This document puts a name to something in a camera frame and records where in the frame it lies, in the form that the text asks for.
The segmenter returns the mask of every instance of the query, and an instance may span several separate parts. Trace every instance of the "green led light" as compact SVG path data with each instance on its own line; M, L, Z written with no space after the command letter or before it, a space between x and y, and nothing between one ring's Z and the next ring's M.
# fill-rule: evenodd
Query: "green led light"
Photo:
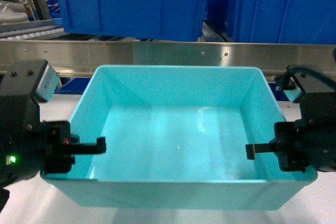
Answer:
M9 160L10 160L11 163L15 163L16 162L16 157L15 156L11 156L9 158Z

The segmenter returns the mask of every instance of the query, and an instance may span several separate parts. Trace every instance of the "bin floor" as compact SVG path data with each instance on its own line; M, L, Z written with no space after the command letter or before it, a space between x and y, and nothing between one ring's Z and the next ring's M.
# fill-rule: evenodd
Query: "bin floor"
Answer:
M246 159L249 129L240 108L113 106L91 179L209 182L266 179L261 162Z

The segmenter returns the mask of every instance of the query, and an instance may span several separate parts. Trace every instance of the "plastic bin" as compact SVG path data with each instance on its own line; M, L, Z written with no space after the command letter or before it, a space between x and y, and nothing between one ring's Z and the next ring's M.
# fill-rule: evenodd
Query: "plastic bin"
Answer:
M336 0L208 0L211 26L234 42L336 44Z
M47 0L47 5L48 5L50 15L52 18L61 17L58 0Z
M69 33L197 41L205 0L59 0Z
M102 66L70 122L107 152L41 174L82 206L277 209L317 177L282 172L273 153L246 158L283 120L256 68Z

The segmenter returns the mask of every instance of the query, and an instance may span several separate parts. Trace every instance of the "white table surface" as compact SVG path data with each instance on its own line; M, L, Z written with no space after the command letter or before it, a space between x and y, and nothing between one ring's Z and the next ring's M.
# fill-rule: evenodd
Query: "white table surface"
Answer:
M41 105L41 119L68 120L79 98L79 95L54 95L50 102ZM288 121L300 118L297 104L280 102L280 106ZM74 203L39 175L7 188L10 198L0 214L0 224L336 223L336 173L319 173L314 183L276 211L87 208Z

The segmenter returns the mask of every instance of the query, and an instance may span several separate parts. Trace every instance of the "metal rail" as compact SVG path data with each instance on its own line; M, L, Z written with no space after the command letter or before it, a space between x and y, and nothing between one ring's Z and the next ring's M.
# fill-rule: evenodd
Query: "metal rail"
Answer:
M52 19L38 20L38 21L24 22L24 23L15 23L15 24L5 24L5 25L0 25L0 34L10 32L10 31L41 28L41 27L53 26L53 25L55 25L55 23Z
M16 60L47 59L62 77L90 77L100 65L260 68L268 80L287 65L313 64L336 80L336 45L122 41L0 41L0 73Z

